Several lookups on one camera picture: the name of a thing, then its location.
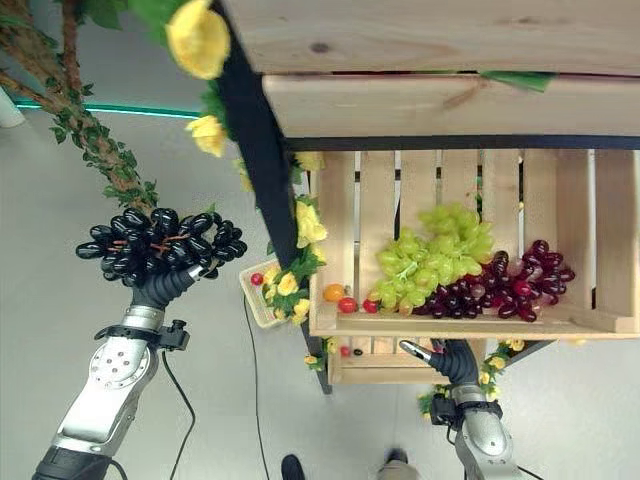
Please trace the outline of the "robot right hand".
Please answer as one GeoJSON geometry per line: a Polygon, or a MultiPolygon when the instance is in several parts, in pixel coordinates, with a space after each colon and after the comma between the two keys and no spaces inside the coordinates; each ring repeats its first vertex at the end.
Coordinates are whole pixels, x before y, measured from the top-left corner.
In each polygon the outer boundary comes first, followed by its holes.
{"type": "Polygon", "coordinates": [[[428,350],[409,340],[401,340],[399,345],[406,353],[446,377],[450,385],[478,383],[476,358],[466,340],[447,339],[442,352],[428,350]]]}

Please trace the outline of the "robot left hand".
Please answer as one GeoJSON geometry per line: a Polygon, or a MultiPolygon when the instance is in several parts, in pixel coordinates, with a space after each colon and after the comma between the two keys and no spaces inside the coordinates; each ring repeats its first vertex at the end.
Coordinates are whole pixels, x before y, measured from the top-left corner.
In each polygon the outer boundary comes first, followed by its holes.
{"type": "Polygon", "coordinates": [[[132,287],[131,307],[147,307],[164,311],[176,298],[210,273],[200,265],[180,271],[149,276],[140,286],[132,287]]]}

